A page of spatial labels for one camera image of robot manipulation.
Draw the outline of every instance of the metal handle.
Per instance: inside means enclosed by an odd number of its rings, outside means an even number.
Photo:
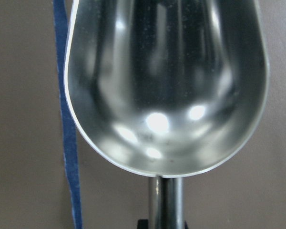
[[[149,229],[184,229],[182,178],[149,178]]]

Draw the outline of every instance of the gray wall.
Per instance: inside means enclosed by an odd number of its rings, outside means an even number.
[[[266,110],[240,153],[185,179],[191,229],[286,229],[286,0],[260,4],[271,64]],[[0,229],[73,228],[52,21],[50,0],[0,0]],[[78,142],[85,229],[136,228],[148,215],[147,178]]]

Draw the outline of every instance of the metal scoop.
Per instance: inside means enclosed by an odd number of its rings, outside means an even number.
[[[75,0],[65,91],[95,151],[156,177],[149,228],[181,229],[181,177],[246,143],[265,105],[267,63],[254,0]]]

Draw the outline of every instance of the stainless steel scoop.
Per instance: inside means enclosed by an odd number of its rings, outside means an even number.
[[[183,227],[182,180],[231,158],[265,105],[254,0],[75,0],[70,111],[101,156],[151,180],[150,229]]]

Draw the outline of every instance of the blue strap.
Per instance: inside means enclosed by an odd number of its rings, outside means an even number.
[[[57,68],[63,128],[65,171],[69,182],[72,215],[75,229],[82,229],[82,208],[77,160],[76,128],[69,112],[63,86],[63,65],[68,34],[68,19],[64,0],[54,0],[54,27],[56,37]]]

